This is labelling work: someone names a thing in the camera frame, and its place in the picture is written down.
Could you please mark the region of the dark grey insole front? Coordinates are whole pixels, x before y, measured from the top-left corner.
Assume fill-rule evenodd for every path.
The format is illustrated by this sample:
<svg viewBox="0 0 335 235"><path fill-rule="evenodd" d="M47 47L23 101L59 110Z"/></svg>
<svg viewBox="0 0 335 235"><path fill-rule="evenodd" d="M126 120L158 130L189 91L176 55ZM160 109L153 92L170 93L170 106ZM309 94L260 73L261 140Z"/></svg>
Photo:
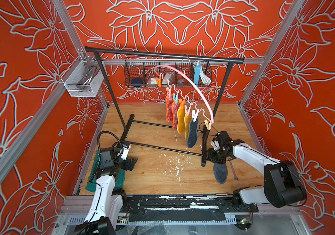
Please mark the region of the dark grey insole front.
<svg viewBox="0 0 335 235"><path fill-rule="evenodd" d="M214 163L213 165L213 173L216 181L219 184L225 184L228 177L228 168L226 164L218 164Z"/></svg>

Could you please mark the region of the dark grey insole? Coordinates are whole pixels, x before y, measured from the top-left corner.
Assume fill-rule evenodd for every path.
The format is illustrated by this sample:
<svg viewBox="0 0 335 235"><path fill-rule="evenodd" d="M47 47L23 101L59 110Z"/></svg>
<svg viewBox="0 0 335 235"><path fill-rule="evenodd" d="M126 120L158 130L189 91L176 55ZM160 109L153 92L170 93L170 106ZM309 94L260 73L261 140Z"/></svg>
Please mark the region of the dark grey insole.
<svg viewBox="0 0 335 235"><path fill-rule="evenodd" d="M214 163L213 165L213 173L216 181L219 184L225 184L228 177L228 168L226 164L218 164Z"/></svg>
<svg viewBox="0 0 335 235"><path fill-rule="evenodd" d="M192 119L190 121L188 128L188 137L186 142L188 148L193 148L197 143L198 140L197 129L199 126L199 120L200 118L197 118L196 120Z"/></svg>

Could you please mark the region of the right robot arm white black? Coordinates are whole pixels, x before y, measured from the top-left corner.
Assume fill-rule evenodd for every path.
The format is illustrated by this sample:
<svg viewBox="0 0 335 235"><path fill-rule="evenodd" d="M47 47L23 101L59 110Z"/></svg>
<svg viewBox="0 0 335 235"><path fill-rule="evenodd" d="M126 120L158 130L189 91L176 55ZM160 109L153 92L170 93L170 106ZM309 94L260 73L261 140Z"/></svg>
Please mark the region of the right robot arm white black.
<svg viewBox="0 0 335 235"><path fill-rule="evenodd" d="M226 131L217 133L207 150L206 160L214 164L218 183L224 184L228 176L227 163L242 160L263 175L263 186L241 188L233 192L234 206L270 204L276 208L296 206L305 202L307 191L296 166L291 161L280 161L251 148L242 140L233 140Z"/></svg>

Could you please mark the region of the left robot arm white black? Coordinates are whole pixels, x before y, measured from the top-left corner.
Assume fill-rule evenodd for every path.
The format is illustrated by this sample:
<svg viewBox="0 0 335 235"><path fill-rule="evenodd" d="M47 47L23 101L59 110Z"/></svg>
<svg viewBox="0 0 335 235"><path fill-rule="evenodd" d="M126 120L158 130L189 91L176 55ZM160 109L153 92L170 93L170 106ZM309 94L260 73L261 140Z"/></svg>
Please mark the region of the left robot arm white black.
<svg viewBox="0 0 335 235"><path fill-rule="evenodd" d="M125 193L115 193L118 171L133 170L137 159L128 159L131 144L120 148L110 147L98 151L95 171L89 182L95 184L95 194L84 222L74 229L75 235L115 235Z"/></svg>

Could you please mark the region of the green plastic tool case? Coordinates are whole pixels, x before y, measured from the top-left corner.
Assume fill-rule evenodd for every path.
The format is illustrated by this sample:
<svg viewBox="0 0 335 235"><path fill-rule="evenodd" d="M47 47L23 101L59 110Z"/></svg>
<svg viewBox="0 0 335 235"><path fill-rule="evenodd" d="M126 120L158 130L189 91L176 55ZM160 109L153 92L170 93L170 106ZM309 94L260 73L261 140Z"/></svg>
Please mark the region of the green plastic tool case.
<svg viewBox="0 0 335 235"><path fill-rule="evenodd" d="M91 169L91 173L90 173L90 176L88 178L88 182L87 182L86 187L85 187L85 189L87 191L91 192L91 193L95 193L95 191L96 191L95 173L96 173L96 167L97 167L98 161L99 161L99 156L98 156L98 150L97 150L96 154L95 154L95 158L94 158L94 165ZM123 170L123 169L119 170L118 175L117 175L117 180L116 180L116 183L115 183L115 186L114 186L114 189L113 189L114 191L123 188L123 184L124 184L124 181L125 181L125 172L126 171Z"/></svg>

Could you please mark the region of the yellow insole front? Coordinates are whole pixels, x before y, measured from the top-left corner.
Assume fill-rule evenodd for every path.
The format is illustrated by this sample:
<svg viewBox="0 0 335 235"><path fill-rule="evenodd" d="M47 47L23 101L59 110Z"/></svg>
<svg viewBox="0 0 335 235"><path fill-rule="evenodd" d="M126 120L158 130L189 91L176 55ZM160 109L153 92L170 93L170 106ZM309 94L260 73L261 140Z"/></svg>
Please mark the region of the yellow insole front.
<svg viewBox="0 0 335 235"><path fill-rule="evenodd" d="M185 124L185 139L188 139L190 122L192 120L192 115L190 113L185 113L184 124Z"/></svg>

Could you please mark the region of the yellow insole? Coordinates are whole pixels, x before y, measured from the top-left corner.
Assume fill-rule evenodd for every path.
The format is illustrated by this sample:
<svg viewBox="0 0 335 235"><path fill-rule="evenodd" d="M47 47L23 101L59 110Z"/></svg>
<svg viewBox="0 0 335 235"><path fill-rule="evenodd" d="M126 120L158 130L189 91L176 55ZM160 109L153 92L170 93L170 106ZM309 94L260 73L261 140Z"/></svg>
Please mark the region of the yellow insole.
<svg viewBox="0 0 335 235"><path fill-rule="evenodd" d="M177 111L177 131L179 134L182 134L185 132L186 126L185 126L185 108L184 106L180 106Z"/></svg>
<svg viewBox="0 0 335 235"><path fill-rule="evenodd" d="M188 139L190 122L192 120L192 115L190 113L185 113L184 124L185 124L185 139Z"/></svg>

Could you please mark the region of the yellow insole rear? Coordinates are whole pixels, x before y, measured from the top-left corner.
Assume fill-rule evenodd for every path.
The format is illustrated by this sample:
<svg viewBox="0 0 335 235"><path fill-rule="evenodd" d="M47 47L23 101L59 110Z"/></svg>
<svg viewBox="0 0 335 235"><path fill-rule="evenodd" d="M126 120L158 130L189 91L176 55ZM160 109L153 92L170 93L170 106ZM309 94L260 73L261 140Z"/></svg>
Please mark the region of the yellow insole rear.
<svg viewBox="0 0 335 235"><path fill-rule="evenodd" d="M184 106L180 106L177 111L177 131L179 134L182 134L185 132L186 126L185 126L185 108Z"/></svg>

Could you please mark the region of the red insole front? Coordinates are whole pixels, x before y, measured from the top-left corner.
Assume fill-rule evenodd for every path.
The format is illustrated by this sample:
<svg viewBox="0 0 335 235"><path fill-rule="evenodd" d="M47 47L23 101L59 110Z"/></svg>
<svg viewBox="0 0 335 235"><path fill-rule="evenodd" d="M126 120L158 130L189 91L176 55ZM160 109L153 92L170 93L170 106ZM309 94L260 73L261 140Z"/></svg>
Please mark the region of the red insole front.
<svg viewBox="0 0 335 235"><path fill-rule="evenodd" d="M178 128L178 110L179 110L179 103L176 103L175 101L172 103L171 109L172 109L172 115L173 115L173 120L172 120L172 127L173 129Z"/></svg>

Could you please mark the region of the red insole rear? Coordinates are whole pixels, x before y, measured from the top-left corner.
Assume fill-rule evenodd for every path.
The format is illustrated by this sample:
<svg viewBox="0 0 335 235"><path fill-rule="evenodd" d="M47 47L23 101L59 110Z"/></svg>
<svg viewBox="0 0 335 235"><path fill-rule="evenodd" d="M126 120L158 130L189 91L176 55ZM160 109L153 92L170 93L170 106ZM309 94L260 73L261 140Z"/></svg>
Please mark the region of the red insole rear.
<svg viewBox="0 0 335 235"><path fill-rule="evenodd" d="M165 119L167 122L172 122L173 121L173 113L172 113L173 97L172 95L166 96L165 104L166 104Z"/></svg>

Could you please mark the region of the dark blue round item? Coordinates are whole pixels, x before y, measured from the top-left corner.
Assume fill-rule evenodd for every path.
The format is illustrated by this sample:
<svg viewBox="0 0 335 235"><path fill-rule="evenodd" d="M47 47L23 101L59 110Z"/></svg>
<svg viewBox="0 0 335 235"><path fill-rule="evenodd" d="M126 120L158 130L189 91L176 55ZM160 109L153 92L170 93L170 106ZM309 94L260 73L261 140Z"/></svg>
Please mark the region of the dark blue round item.
<svg viewBox="0 0 335 235"><path fill-rule="evenodd" d="M143 79L140 78L140 77L134 77L132 80L131 80L131 85L133 87L142 87L143 86Z"/></svg>

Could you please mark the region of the light blue box in basket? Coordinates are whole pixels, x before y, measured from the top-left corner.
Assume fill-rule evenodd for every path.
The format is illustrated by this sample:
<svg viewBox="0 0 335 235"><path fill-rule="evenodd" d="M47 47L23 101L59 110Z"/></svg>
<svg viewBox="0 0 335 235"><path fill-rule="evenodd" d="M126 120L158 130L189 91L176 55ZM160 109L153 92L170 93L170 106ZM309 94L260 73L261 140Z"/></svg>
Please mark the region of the light blue box in basket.
<svg viewBox="0 0 335 235"><path fill-rule="evenodd" d="M199 78L201 73L201 63L199 61L194 62L194 83L199 84Z"/></svg>

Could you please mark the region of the grey item in basket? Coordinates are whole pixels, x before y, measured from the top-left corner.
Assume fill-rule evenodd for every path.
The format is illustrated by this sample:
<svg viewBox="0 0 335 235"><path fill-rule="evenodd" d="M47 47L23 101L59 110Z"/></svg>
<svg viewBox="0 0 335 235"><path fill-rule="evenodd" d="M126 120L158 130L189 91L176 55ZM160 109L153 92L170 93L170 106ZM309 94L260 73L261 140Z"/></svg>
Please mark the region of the grey item in basket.
<svg viewBox="0 0 335 235"><path fill-rule="evenodd" d="M164 75L162 79L162 86L163 87L169 87L172 85L174 82L174 73L173 72L168 72Z"/></svg>

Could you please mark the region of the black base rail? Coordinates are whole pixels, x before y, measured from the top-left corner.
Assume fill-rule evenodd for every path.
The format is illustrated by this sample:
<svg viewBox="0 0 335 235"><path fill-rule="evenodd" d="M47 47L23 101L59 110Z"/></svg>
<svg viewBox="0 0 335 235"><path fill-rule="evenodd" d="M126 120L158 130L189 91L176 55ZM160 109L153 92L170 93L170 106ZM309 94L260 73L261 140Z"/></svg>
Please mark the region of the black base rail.
<svg viewBox="0 0 335 235"><path fill-rule="evenodd" d="M119 216L130 222L231 224L258 212L256 204L232 194L135 194L126 197Z"/></svg>

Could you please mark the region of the white mesh wall basket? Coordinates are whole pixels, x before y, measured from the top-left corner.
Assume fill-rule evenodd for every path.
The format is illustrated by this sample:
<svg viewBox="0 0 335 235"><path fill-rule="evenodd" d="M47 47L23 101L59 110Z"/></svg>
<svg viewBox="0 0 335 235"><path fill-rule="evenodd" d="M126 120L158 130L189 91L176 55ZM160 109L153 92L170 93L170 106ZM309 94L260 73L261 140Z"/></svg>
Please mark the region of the white mesh wall basket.
<svg viewBox="0 0 335 235"><path fill-rule="evenodd" d="M77 59L61 78L65 89L71 97L104 98L102 84L104 76L99 64L93 56L86 56L84 60Z"/></svg>

